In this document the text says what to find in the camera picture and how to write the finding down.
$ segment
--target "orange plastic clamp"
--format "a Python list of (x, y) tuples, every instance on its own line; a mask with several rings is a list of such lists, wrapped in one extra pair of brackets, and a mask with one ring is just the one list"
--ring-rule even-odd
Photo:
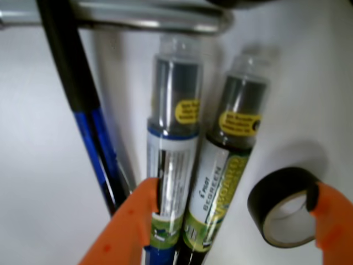
[(139, 265), (157, 212), (158, 178), (148, 178), (114, 214), (80, 265)]
[(353, 205), (336, 189), (317, 183), (319, 196), (311, 214), (316, 218), (316, 244), (324, 265), (353, 264)]

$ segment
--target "yellow sticker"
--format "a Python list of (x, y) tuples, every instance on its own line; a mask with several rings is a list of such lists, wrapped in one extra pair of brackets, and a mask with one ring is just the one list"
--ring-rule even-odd
[(198, 99), (180, 101), (175, 108), (176, 120), (181, 124), (197, 123), (199, 118), (199, 106), (200, 101)]
[(220, 128), (234, 136), (254, 136), (258, 132), (261, 115), (248, 115), (235, 112), (223, 112), (220, 116)]

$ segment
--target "blue stripe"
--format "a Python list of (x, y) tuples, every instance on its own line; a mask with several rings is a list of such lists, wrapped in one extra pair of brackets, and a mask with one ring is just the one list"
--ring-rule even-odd
[(164, 133), (158, 132), (152, 128), (147, 128), (147, 130), (149, 133), (151, 133), (152, 135), (154, 135), (156, 137), (167, 139), (167, 140), (175, 140), (175, 141), (190, 140), (192, 138), (198, 137), (198, 135), (199, 135), (198, 131), (193, 134), (190, 134), (190, 135), (180, 136), (180, 135), (169, 135), (167, 132), (164, 132)]
[(145, 247), (145, 265), (173, 265), (175, 246), (166, 250), (159, 250), (155, 247)]

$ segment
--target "label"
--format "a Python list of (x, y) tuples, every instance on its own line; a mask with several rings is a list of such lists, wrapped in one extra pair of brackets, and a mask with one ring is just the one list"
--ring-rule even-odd
[(183, 239), (198, 252), (211, 248), (248, 162), (239, 155), (205, 140), (185, 216)]
[(148, 133), (147, 173), (160, 181), (159, 214), (153, 214), (151, 246), (173, 247), (179, 238), (188, 198), (197, 136), (187, 140), (163, 139)]
[(200, 101), (181, 100), (175, 108), (175, 118), (181, 124), (197, 123), (199, 118)]
[(261, 115), (223, 112), (218, 120), (220, 128), (234, 136), (254, 136), (260, 126)]

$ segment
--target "black marker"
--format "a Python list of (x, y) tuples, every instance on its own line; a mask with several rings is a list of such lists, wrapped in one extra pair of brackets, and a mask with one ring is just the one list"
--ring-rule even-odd
[(269, 81), (261, 60), (240, 56), (229, 72), (216, 120), (202, 143), (185, 212), (177, 265), (201, 265), (226, 216), (255, 144)]

